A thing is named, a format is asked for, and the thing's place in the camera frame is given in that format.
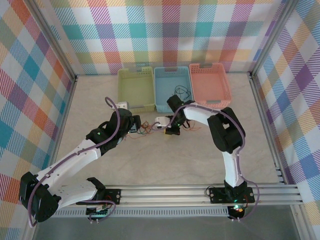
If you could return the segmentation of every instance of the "blue basket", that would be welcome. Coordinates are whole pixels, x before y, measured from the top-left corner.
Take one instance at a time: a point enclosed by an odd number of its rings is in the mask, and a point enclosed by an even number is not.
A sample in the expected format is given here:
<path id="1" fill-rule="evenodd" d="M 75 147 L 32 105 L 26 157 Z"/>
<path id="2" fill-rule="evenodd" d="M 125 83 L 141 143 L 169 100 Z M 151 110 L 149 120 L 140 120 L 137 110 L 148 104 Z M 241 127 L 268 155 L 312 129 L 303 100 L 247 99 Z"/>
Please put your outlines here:
<path id="1" fill-rule="evenodd" d="M 189 94 L 183 91 L 184 87 L 189 91 Z M 177 95 L 183 102 L 194 99 L 189 68 L 187 66 L 155 67 L 154 92 L 155 106 L 158 113 L 172 113 L 167 100 L 175 94 L 175 91 L 176 93 L 178 92 Z"/>

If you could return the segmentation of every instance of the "plastic basket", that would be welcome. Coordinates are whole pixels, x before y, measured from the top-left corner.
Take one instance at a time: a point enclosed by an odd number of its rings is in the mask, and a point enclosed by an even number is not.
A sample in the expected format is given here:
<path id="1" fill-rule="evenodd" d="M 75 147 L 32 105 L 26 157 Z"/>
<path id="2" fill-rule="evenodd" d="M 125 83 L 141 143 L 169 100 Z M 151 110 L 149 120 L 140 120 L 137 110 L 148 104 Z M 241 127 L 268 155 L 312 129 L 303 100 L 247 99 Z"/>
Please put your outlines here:
<path id="1" fill-rule="evenodd" d="M 214 109 L 230 104 L 230 86 L 222 63 L 192 63 L 189 67 L 194 101 Z"/>
<path id="2" fill-rule="evenodd" d="M 175 94 L 177 86 L 183 86 L 189 91 L 189 97 L 186 93 L 178 94 L 182 101 L 194 99 L 187 66 L 154 68 L 155 107 L 158 113 L 172 113 L 167 100 Z"/>
<path id="3" fill-rule="evenodd" d="M 152 67 L 119 69 L 118 102 L 128 102 L 132 113 L 152 112 L 155 110 Z"/>

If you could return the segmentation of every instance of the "white floor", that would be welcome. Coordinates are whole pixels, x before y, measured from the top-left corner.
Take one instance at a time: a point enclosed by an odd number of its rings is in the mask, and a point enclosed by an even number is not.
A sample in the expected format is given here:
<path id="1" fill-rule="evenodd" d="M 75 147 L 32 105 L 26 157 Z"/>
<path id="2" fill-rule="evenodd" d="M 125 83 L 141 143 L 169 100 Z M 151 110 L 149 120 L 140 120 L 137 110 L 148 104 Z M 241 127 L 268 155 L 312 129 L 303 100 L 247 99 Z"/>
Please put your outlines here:
<path id="1" fill-rule="evenodd" d="M 229 73 L 233 101 L 230 107 L 246 131 L 246 146 L 240 155 L 244 176 L 257 183 L 278 181 L 275 165 L 245 73 Z M 92 129 L 108 121 L 112 110 L 105 96 L 117 101 L 117 76 L 80 76 L 67 118 L 58 158 L 74 149 Z M 140 114 L 141 121 L 154 122 L 157 112 Z M 96 177 L 105 185 L 218 184 L 225 167 L 209 128 L 181 130 L 181 135 L 154 133 L 127 137 L 115 149 L 85 166 L 66 184 Z M 141 135 L 131 134 L 133 138 Z"/>

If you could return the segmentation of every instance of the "plaid fabric backdrop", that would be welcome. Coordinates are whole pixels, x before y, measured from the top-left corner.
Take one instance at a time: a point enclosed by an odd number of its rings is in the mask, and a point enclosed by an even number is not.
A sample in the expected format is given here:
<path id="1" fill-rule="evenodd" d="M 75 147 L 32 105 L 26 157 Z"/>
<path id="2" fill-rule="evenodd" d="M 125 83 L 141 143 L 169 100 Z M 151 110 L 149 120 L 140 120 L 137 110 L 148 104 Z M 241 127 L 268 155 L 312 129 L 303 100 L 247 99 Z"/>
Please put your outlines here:
<path id="1" fill-rule="evenodd" d="M 71 85 L 23 0 L 1 0 L 0 240 L 24 231 L 20 178 L 47 167 Z"/>
<path id="2" fill-rule="evenodd" d="M 320 239 L 320 1 L 300 0 L 257 81 L 282 164 Z"/>
<path id="3" fill-rule="evenodd" d="M 285 0 L 37 0 L 74 71 L 255 63 Z"/>

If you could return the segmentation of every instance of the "small white object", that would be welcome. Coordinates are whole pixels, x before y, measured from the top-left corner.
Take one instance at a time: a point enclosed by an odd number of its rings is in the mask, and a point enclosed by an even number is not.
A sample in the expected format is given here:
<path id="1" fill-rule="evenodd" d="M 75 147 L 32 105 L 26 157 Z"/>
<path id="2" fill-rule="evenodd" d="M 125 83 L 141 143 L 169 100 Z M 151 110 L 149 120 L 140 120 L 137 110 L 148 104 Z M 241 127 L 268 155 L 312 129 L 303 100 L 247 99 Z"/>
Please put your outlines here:
<path id="1" fill-rule="evenodd" d="M 127 109 L 127 110 L 129 110 L 129 103 L 127 101 L 118 102 L 116 104 L 116 108 L 117 109 Z"/>
<path id="2" fill-rule="evenodd" d="M 170 123 L 170 118 L 166 116 L 158 116 L 155 118 L 155 122 L 159 122 L 155 125 L 157 128 L 163 128 Z"/>

